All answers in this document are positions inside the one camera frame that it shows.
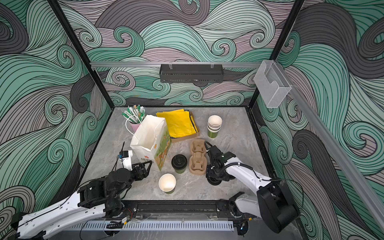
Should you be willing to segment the brown cardboard napkin tray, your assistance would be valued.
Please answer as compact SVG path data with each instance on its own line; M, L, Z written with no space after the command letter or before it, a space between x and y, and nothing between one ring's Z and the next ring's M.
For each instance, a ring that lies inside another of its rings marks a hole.
M193 115L192 112L189 112L189 115L190 115L191 123L192 123L194 129L196 130L196 133L189 135L189 136L182 137L182 138L171 138L173 143L194 139L194 138L197 138L201 135L200 129L197 126L196 121L195 121L195 116Z

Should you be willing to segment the white paper takeout bag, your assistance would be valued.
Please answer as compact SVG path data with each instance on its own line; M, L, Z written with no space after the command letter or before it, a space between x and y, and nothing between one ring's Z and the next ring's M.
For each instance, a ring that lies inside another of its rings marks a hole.
M172 143L166 119L147 115L131 135L130 148L137 158L155 162L161 171Z

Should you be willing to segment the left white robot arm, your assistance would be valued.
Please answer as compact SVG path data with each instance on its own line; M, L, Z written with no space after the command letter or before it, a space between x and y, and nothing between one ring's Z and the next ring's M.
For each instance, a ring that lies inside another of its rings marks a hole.
M152 164L147 161L133 164L131 170L117 169L87 182L66 199L43 210L15 214L11 226L16 232L10 239L46 240L85 221L119 217L124 211L120 195L131 189L135 181L146 178Z

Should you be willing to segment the pink cup of stirrers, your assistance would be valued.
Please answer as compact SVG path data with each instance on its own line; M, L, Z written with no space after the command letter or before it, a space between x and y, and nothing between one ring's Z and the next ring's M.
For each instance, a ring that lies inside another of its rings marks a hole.
M131 128L134 133L137 131L142 121L145 119L146 115L146 110L141 105L134 105L133 107L128 107L124 112L122 112L122 116L131 125Z

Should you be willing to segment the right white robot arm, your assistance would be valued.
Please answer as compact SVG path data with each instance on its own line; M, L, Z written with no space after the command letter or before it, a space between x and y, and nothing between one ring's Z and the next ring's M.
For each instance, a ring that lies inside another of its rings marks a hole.
M232 197L230 203L234 216L250 214L259 217L275 233L280 233L300 216L300 208L286 180L264 176L235 154L223 153L207 141L204 145L210 159L206 178L211 185L218 186L221 182L236 179L255 194L238 193Z

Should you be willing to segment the stack of green paper cups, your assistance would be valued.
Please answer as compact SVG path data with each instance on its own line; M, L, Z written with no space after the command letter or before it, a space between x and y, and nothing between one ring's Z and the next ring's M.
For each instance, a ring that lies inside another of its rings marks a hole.
M212 115L209 117L207 124L209 138L214 139L217 137L218 132L221 129L222 123L223 120L220 116Z

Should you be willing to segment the clear acrylic wall holder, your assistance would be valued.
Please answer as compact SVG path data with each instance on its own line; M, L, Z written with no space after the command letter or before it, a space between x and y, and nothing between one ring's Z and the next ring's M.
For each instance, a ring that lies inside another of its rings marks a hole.
M283 66L273 60L260 64L254 82L269 109L278 108L292 89Z

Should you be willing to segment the green paper coffee cup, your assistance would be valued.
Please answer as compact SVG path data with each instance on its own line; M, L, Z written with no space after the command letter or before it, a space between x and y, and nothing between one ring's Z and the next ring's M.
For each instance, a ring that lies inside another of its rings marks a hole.
M183 167L183 168L177 167L177 168L174 168L174 170L176 171L177 174L182 174L185 172L186 167Z

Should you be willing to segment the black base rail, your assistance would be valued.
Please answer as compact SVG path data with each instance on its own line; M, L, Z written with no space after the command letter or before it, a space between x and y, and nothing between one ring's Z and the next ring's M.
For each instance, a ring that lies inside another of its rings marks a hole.
M259 205L253 205L250 210L241 210L234 200L173 200L173 201L129 201L112 200L106 203L106 217L117 217L121 213L128 213L136 217L140 214L213 214L218 218L246 219L259 217L264 220L295 219L299 216L299 210L295 204L284 204L278 201L260 201Z

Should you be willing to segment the black coffee lid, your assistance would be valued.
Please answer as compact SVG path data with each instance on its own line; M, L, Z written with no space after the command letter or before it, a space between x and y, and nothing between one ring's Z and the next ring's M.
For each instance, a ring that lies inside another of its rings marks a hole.
M207 178L207 181L209 184L211 184L212 186L218 186L221 184L222 180L218 180L218 179L215 179L215 178Z
M188 160L184 155L178 154L172 158L171 164L175 170L184 170L188 165Z

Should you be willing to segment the yellow napkin stack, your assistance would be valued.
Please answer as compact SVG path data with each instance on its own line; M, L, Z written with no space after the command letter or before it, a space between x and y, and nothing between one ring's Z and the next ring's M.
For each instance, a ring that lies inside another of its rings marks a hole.
M168 112L158 112L156 113L156 116L165 118L172 138L183 138L197 133L189 111L180 109Z

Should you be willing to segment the brown pulp cup carrier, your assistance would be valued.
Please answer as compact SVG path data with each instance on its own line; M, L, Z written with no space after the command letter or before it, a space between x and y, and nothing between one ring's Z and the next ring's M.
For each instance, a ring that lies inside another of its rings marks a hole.
M189 160L189 170L193 175L202 176L206 174L208 160L206 158L207 149L204 140L196 139L191 142L190 150L192 156Z

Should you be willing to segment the black wall-mounted tray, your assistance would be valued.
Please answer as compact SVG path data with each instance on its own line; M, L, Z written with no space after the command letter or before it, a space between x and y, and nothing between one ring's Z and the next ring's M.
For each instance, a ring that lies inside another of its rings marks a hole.
M224 79L222 65L163 64L160 67L163 83L220 83Z

